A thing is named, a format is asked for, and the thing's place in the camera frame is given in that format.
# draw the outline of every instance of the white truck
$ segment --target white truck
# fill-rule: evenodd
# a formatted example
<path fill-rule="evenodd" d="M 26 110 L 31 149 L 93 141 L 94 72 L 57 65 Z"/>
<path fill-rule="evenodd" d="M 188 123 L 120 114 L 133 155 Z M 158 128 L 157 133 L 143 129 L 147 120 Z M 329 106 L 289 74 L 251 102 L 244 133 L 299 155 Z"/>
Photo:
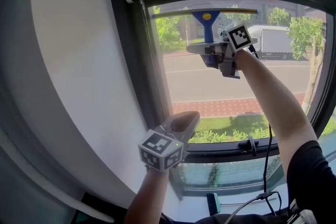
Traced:
<path fill-rule="evenodd" d="M 254 43 L 253 46 L 260 59 L 280 58 L 286 60 L 291 58 L 291 38 L 287 35 L 288 31 L 287 27 L 269 25 L 253 25 L 248 28 Z"/>

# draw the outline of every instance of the road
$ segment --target road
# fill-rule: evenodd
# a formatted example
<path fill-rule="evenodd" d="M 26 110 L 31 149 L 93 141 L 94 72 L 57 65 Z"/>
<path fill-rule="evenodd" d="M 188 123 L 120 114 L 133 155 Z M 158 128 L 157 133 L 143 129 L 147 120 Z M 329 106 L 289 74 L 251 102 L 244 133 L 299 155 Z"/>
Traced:
<path fill-rule="evenodd" d="M 254 98 L 242 72 L 240 80 L 224 78 L 217 69 L 205 67 L 199 55 L 166 57 L 163 62 L 173 103 Z M 292 93 L 306 91 L 308 61 L 263 60 L 263 63 Z"/>

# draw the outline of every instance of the black sleeve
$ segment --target black sleeve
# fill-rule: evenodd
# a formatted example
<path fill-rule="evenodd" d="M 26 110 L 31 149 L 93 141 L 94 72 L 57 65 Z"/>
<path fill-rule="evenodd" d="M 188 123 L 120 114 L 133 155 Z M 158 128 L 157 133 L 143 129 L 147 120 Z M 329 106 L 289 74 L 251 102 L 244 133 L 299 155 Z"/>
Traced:
<path fill-rule="evenodd" d="M 309 141 L 295 152 L 289 163 L 287 184 L 289 204 L 296 199 L 300 210 L 314 213 L 317 223 L 329 223 L 336 210 L 336 177 L 317 141 Z"/>

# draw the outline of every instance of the marker cube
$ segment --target marker cube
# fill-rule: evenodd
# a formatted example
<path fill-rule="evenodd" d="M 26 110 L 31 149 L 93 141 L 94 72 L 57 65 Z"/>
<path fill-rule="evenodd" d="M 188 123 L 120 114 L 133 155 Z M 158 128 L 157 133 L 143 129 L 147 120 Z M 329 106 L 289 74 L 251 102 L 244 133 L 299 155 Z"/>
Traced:
<path fill-rule="evenodd" d="M 138 144 L 142 162 L 158 171 L 165 171 L 183 158 L 184 144 L 163 134 L 149 130 Z"/>

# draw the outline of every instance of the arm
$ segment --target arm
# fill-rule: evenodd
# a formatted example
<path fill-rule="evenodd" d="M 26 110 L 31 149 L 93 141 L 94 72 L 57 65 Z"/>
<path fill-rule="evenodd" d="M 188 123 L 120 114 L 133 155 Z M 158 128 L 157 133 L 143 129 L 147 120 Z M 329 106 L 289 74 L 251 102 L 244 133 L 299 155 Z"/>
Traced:
<path fill-rule="evenodd" d="M 242 70 L 277 138 L 283 171 L 296 150 L 305 142 L 317 140 L 315 132 L 294 95 L 258 59 L 244 50 L 236 54 Z"/>
<path fill-rule="evenodd" d="M 150 168 L 138 194 L 126 213 L 124 223 L 158 224 L 168 182 L 168 170 L 161 173 Z"/>

